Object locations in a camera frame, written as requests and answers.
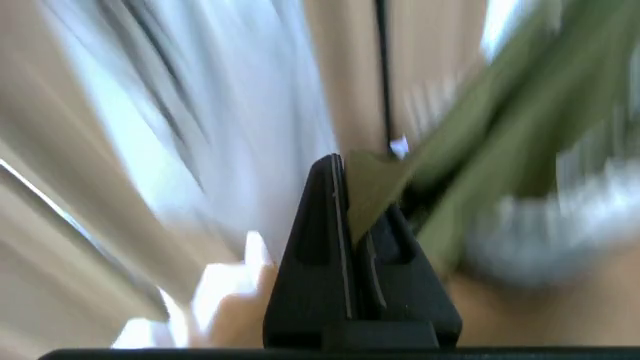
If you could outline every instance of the green cloth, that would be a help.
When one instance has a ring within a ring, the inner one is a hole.
[[[346,157],[352,239],[399,201],[443,273],[459,264],[478,214],[506,196],[556,192],[557,155],[611,121],[614,109],[632,115],[639,15],[638,0],[541,1],[404,160],[365,152]]]

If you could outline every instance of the brown surface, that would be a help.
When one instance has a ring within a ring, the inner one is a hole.
[[[464,320],[459,345],[640,345],[639,272],[636,246],[555,289],[516,292],[456,275],[448,288]]]

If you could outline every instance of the cloth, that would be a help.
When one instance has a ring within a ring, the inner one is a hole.
[[[627,109],[635,103],[630,59],[639,11],[635,1],[540,2],[408,157],[347,157],[352,239],[402,200],[418,242],[447,273],[478,214],[505,197],[555,193],[557,154],[597,124],[635,111]],[[606,159],[610,148],[598,151]]]

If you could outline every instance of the black cord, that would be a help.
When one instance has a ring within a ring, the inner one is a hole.
[[[386,0],[375,0],[376,18],[378,20],[378,41],[380,44],[380,67],[382,70],[382,96],[383,96],[383,111],[384,111],[384,130],[386,135],[385,147],[390,154],[391,150],[391,95],[389,85],[389,56],[387,54],[387,9]]]

